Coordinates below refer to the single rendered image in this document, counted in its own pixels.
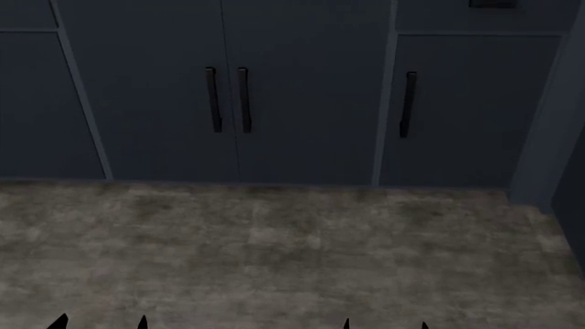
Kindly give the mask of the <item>dark blue cabinet door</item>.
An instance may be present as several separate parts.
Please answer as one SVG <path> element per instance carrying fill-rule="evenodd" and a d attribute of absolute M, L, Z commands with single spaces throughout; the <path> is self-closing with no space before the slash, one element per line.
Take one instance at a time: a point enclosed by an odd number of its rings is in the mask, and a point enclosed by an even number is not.
<path fill-rule="evenodd" d="M 222 0 L 240 178 L 371 182 L 391 0 Z M 249 71 L 242 131 L 238 68 Z"/>
<path fill-rule="evenodd" d="M 0 33 L 0 179 L 103 177 L 57 35 Z"/>
<path fill-rule="evenodd" d="M 116 180 L 233 183 L 220 0 L 57 0 Z M 216 69 L 214 133 L 207 67 Z"/>
<path fill-rule="evenodd" d="M 508 188 L 559 37 L 399 37 L 383 186 Z M 418 74 L 399 137 L 406 74 Z"/>

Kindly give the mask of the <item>dark blue cabinet side panel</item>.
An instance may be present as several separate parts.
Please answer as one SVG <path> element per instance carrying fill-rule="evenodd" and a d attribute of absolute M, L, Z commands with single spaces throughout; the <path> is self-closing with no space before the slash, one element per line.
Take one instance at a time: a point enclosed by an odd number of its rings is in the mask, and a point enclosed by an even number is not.
<path fill-rule="evenodd" d="M 585 278 L 585 0 L 561 39 L 509 191 L 556 216 Z"/>

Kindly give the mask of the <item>dark blue drawer front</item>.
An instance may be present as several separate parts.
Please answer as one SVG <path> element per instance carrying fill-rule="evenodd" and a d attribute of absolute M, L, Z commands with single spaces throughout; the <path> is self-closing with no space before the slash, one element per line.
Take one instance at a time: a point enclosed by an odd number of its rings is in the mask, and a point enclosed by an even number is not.
<path fill-rule="evenodd" d="M 581 0 L 519 0 L 515 9 L 477 9 L 469 0 L 399 0 L 399 30 L 564 32 Z"/>
<path fill-rule="evenodd" d="M 56 28 L 49 0 L 0 0 L 0 29 Z"/>

